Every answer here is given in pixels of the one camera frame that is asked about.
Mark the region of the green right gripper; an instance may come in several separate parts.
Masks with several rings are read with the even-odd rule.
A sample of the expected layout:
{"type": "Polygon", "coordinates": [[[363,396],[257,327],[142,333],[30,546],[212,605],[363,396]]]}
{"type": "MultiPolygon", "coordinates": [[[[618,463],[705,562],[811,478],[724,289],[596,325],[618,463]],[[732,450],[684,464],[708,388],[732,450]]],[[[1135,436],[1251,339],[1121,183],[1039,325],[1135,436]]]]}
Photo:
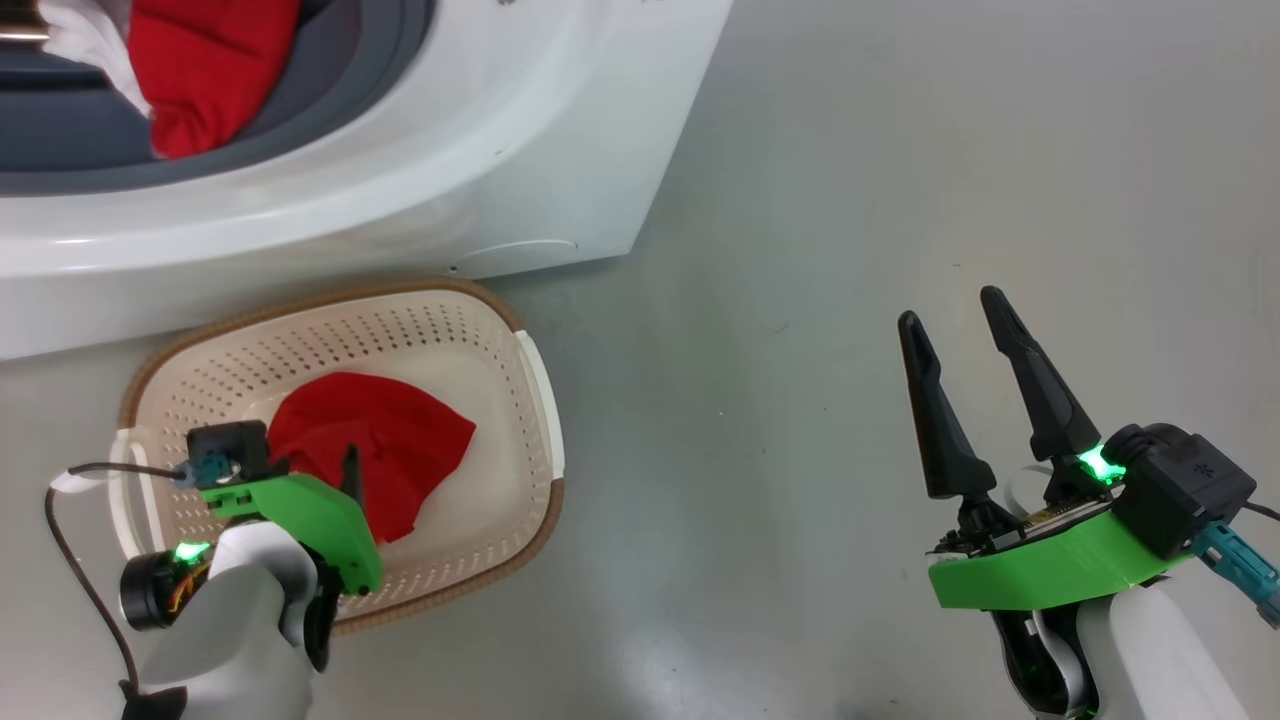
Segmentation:
{"type": "MultiPolygon", "coordinates": [[[[1101,434],[1039,342],[996,286],[980,290],[997,350],[1010,361],[1030,421],[1036,460],[1078,457],[1101,434]]],[[[996,478],[977,456],[941,383],[941,363],[922,319],[897,320],[902,365],[925,492],[957,498],[959,527],[929,553],[928,578],[943,609],[1038,611],[1116,594],[1185,562],[1160,559],[1115,516],[1124,471],[1111,465],[1064,465],[1082,495],[1018,516],[995,501],[996,478]]]]}

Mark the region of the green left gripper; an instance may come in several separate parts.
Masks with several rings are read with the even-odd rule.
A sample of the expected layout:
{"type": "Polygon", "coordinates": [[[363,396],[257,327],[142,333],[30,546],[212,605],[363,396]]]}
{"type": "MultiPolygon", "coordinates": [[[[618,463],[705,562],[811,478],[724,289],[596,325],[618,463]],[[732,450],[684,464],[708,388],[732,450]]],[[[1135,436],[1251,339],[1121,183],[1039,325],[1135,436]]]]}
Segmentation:
{"type": "Polygon", "coordinates": [[[340,592],[367,596],[381,588],[384,565],[364,514],[362,462],[349,445],[340,464],[340,491],[293,473],[200,491],[215,518],[256,516],[279,525],[340,577],[340,592]]]}

